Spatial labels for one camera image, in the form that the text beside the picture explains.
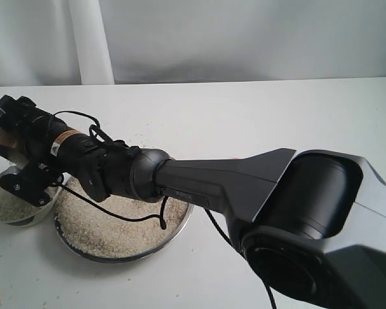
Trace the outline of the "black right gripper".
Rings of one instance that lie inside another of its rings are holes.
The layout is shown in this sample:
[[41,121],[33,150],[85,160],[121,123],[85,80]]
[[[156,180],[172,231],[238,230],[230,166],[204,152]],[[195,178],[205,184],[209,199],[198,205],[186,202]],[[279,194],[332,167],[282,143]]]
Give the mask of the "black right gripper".
[[[66,172],[66,166],[51,154],[55,139],[68,125],[47,111],[39,109],[28,97],[0,98],[0,128],[15,132],[24,141],[26,160],[17,162],[22,169],[0,177],[0,187],[34,207],[47,205],[52,198],[48,187],[57,180],[55,173]],[[41,168],[37,162],[47,167]]]

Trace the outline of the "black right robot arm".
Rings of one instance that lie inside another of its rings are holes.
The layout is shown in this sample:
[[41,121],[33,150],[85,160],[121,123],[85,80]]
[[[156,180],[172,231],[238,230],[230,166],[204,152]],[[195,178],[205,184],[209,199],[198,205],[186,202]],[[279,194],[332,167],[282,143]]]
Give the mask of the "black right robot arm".
[[1,187],[40,207],[64,173],[91,204],[175,198],[225,217],[225,238],[269,290],[322,308],[386,308],[386,182],[360,156],[280,148],[236,160],[174,160],[69,127],[28,97],[0,99],[0,156],[28,165]]

